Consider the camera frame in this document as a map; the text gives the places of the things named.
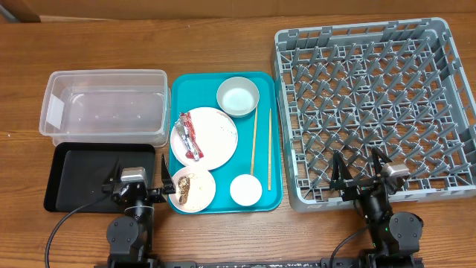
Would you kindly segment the red silver snack wrapper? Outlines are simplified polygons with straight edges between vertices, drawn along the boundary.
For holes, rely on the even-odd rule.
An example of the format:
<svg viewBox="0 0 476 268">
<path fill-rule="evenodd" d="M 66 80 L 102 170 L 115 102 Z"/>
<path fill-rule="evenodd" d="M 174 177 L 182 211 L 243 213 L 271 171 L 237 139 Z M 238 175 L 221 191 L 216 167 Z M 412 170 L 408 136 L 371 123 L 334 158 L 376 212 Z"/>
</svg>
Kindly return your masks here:
<svg viewBox="0 0 476 268">
<path fill-rule="evenodd" d="M 185 156 L 188 159 L 193 159 L 196 162 L 200 160 L 204 154 L 196 143 L 196 133 L 190 113 L 181 112 L 178 120 L 174 124 L 174 127 L 187 149 Z"/>
</svg>

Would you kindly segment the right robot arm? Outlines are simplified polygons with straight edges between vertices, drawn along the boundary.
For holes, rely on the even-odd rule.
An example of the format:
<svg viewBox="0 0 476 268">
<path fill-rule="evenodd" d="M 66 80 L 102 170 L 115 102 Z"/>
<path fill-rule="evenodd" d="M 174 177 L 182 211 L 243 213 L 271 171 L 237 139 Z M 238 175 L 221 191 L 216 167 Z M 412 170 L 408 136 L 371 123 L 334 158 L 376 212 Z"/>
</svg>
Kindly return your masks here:
<svg viewBox="0 0 476 268">
<path fill-rule="evenodd" d="M 330 188 L 341 192 L 344 201 L 351 201 L 364 218 L 365 227 L 341 241 L 329 258 L 329 266 L 348 267 L 423 267 L 414 258 L 419 251 L 423 220 L 410 212 L 393 212 L 390 195 L 395 194 L 410 176 L 408 167 L 387 157 L 380 149 L 371 149 L 374 175 L 365 180 L 355 179 L 339 152 L 334 152 Z M 373 247 L 363 249 L 357 258 L 337 261 L 338 251 L 346 243 L 369 232 Z"/>
</svg>

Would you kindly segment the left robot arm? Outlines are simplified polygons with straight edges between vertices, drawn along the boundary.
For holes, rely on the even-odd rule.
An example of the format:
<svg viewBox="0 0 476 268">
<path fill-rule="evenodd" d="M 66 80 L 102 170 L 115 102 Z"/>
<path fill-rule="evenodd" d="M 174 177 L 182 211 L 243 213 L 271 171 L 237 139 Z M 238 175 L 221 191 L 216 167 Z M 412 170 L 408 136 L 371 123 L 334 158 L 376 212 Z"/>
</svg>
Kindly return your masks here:
<svg viewBox="0 0 476 268">
<path fill-rule="evenodd" d="M 110 245 L 108 267 L 161 265 L 152 254 L 154 205 L 165 203 L 167 196 L 176 192 L 176 187 L 164 157 L 161 158 L 162 187 L 149 185 L 146 174 L 143 167 L 123 169 L 116 162 L 102 185 L 102 191 L 123 209 L 123 216 L 114 219 L 106 231 Z"/>
</svg>

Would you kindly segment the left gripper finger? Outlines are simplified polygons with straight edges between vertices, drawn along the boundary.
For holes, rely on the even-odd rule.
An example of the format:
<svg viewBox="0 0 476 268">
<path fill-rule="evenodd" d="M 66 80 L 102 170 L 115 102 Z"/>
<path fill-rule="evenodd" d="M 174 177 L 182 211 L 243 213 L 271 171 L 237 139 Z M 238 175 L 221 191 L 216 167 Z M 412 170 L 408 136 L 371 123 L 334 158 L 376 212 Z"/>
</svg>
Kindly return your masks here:
<svg viewBox="0 0 476 268">
<path fill-rule="evenodd" d="M 174 194 L 176 192 L 176 187 L 170 175 L 164 154 L 161 155 L 161 181 L 164 194 Z"/>
<path fill-rule="evenodd" d="M 116 159 L 115 163 L 112 166 L 111 171 L 107 175 L 107 177 L 104 180 L 104 185 L 113 183 L 115 181 L 118 181 L 120 178 L 120 173 L 121 173 L 121 166 L 120 166 L 120 160 Z"/>
</svg>

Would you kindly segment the small pink bowl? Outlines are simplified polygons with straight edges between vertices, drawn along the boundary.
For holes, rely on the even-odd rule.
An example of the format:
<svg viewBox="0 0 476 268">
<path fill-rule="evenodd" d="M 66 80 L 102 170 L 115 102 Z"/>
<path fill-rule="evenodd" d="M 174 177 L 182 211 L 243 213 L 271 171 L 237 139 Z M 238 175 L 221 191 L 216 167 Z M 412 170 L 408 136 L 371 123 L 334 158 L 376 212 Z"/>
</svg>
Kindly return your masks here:
<svg viewBox="0 0 476 268">
<path fill-rule="evenodd" d="M 192 175 L 187 202 L 179 204 L 178 181 L 182 176 Z M 212 174 L 201 167 L 187 166 L 177 171 L 172 180 L 176 187 L 176 193 L 169 195 L 174 208 L 184 213 L 197 213 L 206 209 L 213 201 L 216 193 L 216 183 Z"/>
</svg>

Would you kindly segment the brown food scrap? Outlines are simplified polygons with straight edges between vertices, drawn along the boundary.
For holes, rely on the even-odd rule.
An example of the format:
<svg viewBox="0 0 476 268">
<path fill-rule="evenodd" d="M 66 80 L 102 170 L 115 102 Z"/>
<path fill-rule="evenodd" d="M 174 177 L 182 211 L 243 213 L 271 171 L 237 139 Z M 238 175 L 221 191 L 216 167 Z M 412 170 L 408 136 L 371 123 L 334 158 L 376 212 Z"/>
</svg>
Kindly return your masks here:
<svg viewBox="0 0 476 268">
<path fill-rule="evenodd" d="M 192 175 L 182 176 L 178 180 L 178 189 L 179 189 L 179 204 L 184 205 L 187 202 L 188 194 L 190 190 L 190 180 Z"/>
</svg>

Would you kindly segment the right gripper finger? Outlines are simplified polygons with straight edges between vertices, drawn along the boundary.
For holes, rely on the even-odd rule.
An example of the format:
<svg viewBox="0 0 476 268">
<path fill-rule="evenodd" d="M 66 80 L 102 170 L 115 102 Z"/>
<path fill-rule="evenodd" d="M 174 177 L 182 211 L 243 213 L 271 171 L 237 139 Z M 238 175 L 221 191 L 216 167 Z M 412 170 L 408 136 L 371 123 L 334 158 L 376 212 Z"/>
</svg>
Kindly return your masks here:
<svg viewBox="0 0 476 268">
<path fill-rule="evenodd" d="M 383 165 L 381 162 L 387 164 L 392 162 L 392 160 L 388 156 L 386 156 L 378 147 L 371 148 L 371 156 L 373 160 L 373 169 L 375 171 L 375 174 L 387 177 L 387 173 L 382 173 Z"/>
<path fill-rule="evenodd" d="M 341 154 L 337 150 L 333 153 L 332 168 L 331 183 L 344 183 L 347 180 L 353 179 Z"/>
</svg>

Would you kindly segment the large white plate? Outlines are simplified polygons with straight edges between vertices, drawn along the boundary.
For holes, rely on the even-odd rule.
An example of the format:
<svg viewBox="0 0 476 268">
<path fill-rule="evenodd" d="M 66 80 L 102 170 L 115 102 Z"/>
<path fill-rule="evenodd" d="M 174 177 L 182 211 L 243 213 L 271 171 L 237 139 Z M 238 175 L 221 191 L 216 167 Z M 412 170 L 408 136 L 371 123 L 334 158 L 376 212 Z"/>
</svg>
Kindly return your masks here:
<svg viewBox="0 0 476 268">
<path fill-rule="evenodd" d="M 223 166 L 237 148 L 238 132 L 234 122 L 223 111 L 212 107 L 199 107 L 188 113 L 195 130 L 196 143 L 204 156 L 198 161 L 187 158 L 187 148 L 173 128 L 170 147 L 176 160 L 184 166 L 198 165 L 206 170 Z"/>
</svg>

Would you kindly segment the grey bowl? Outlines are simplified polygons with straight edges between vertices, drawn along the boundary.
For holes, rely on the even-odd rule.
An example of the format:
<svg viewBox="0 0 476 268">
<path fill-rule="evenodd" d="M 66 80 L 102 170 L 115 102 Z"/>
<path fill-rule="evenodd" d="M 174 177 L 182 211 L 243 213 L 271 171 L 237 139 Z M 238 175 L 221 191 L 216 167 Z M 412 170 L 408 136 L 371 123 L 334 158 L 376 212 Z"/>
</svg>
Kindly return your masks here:
<svg viewBox="0 0 476 268">
<path fill-rule="evenodd" d="M 257 85 L 245 77 L 231 77 L 222 82 L 216 93 L 220 109 L 235 118 L 253 112 L 259 103 Z"/>
</svg>

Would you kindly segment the white cup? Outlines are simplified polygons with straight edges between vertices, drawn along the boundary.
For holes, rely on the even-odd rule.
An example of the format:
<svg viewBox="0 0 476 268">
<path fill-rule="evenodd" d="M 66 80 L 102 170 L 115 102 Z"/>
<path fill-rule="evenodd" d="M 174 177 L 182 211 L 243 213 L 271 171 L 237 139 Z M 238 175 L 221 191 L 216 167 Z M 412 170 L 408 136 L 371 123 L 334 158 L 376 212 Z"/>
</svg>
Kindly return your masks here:
<svg viewBox="0 0 476 268">
<path fill-rule="evenodd" d="M 241 206 L 251 206 L 256 204 L 263 193 L 260 181 L 249 174 L 237 176 L 230 185 L 232 200 Z"/>
</svg>

